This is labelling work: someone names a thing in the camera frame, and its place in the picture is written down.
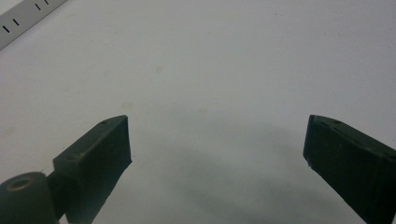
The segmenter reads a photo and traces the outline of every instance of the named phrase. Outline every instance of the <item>round hole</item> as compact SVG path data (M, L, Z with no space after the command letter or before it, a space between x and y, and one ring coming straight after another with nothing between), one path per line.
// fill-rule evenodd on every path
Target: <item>round hole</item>
M15 180L11 184L9 184L7 186L7 189L9 191L16 191L16 190L20 190L20 189L25 189L29 185L31 185L32 183L33 183L33 179L32 178L24 177L22 179Z

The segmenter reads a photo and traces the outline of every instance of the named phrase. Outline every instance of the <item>screw hole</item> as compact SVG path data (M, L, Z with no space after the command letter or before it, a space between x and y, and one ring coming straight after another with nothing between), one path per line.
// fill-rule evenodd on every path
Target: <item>screw hole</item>
M7 189L9 191L17 191L17 190L21 190L21 189L26 189L32 183L33 183L32 178L25 177L25 178L16 180L13 183L9 184L7 186Z

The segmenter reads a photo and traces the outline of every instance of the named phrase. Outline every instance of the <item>white table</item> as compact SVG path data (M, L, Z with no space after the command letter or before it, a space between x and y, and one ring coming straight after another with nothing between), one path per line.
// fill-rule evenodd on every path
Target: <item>white table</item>
M134 162L95 224L364 223L304 137L318 114L396 147L395 8L69 0L0 51L0 180L125 114Z

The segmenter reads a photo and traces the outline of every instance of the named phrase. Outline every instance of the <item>white surface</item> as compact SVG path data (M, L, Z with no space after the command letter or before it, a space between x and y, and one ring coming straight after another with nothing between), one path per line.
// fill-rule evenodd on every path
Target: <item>white surface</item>
M26 32L66 0L24 0L0 14L0 49Z
M105 223L363 223L302 156L308 116L396 147L396 2L68 1L0 51L0 179L130 118Z
M0 2L0 14L10 10L12 7L15 7L22 0L2 0Z

